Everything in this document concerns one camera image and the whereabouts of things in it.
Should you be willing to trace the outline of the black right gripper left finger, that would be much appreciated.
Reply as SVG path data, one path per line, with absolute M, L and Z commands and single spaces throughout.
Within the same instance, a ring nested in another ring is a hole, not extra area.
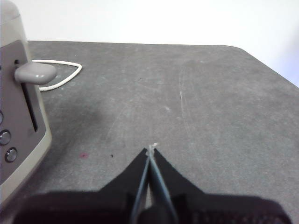
M 134 205 L 148 159 L 146 153 L 147 149 L 142 149 L 124 171 L 99 191 L 102 203 L 106 206 Z

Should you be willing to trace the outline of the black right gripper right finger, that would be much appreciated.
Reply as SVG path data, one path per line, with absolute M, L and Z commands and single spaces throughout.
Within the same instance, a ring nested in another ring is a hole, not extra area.
M 157 149 L 154 148 L 151 155 L 154 157 L 162 186 L 166 189 L 166 196 L 174 206 L 188 206 L 192 200 L 199 202 L 206 197 L 202 190 L 182 176 Z

